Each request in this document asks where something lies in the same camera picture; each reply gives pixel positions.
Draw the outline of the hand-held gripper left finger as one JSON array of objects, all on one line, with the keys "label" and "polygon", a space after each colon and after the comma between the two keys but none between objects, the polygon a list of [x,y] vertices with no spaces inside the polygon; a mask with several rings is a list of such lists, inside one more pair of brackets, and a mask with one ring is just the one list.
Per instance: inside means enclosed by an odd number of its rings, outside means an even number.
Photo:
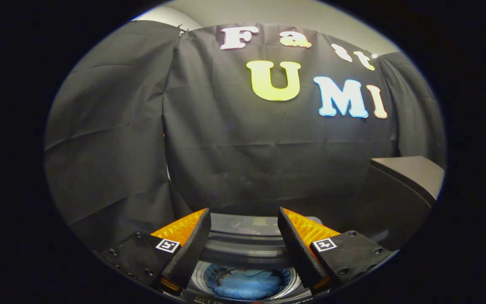
[{"label": "hand-held gripper left finger", "polygon": [[112,267],[152,289],[180,293],[189,285],[211,229],[208,208],[157,231],[136,231],[101,252]]}]

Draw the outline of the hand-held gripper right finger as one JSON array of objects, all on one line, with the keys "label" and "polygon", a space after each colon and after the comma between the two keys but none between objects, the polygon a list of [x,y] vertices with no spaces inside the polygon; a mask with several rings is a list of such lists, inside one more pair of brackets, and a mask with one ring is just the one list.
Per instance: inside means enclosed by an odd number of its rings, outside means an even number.
[{"label": "hand-held gripper right finger", "polygon": [[278,229],[289,261],[312,293],[351,284],[394,256],[358,231],[340,233],[283,207]]}]

